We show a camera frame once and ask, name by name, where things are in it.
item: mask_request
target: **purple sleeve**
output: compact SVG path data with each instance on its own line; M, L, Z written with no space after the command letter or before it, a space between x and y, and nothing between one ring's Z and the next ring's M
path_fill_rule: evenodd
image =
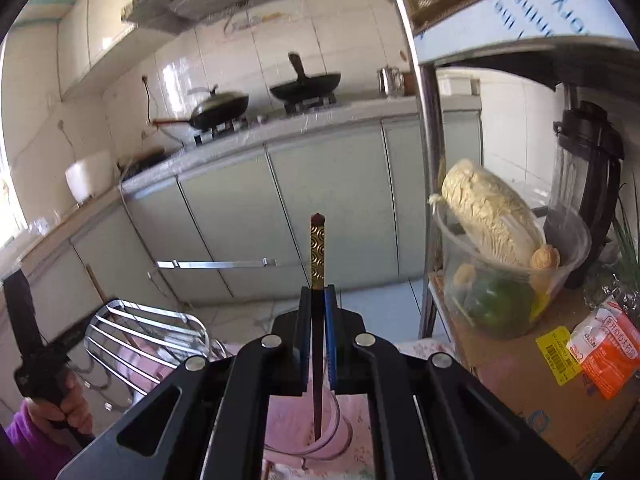
M68 448L56 444L36 427L24 402L6 428L6 434L38 480L55 480L63 466L73 458Z

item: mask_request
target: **frying pan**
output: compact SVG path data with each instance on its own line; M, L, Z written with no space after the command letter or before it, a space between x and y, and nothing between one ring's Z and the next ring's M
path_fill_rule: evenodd
M333 92L340 84L339 73L306 76L300 56L295 52L289 52L289 61L298 74L298 79L269 89L273 96L280 101L295 104L307 99L324 97Z
M218 85L215 85L210 91L205 90L210 92L211 96L193 109L190 119L154 119L151 124L162 126L164 124L187 123L192 128L206 132L244 114L249 105L248 95L240 92L216 94L217 88ZM190 93L195 91L201 91L201 89L194 89Z

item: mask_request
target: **green pepper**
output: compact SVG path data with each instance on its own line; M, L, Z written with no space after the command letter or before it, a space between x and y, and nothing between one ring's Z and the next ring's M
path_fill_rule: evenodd
M480 275L474 281L463 309L475 326L489 336L512 338L529 328L529 314L535 297L529 283L491 273Z

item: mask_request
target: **hand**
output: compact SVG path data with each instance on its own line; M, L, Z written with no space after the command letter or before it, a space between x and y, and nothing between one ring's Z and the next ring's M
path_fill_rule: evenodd
M48 400L26 399L27 411L32 422L56 444L65 444L64 435L52 427L50 421L65 420L80 433L90 434L94 418L89 411L89 404L82 396L82 386L78 384L76 375L69 370L65 377L66 396L60 407Z

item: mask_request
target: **clear plastic container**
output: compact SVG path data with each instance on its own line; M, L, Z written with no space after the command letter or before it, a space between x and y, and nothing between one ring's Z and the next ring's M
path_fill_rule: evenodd
M444 300L452 315L498 339L526 333L586 259L591 236L577 212L551 210L544 222L546 243L560 253L557 269L525 269L482 256L446 203L434 206L442 231Z

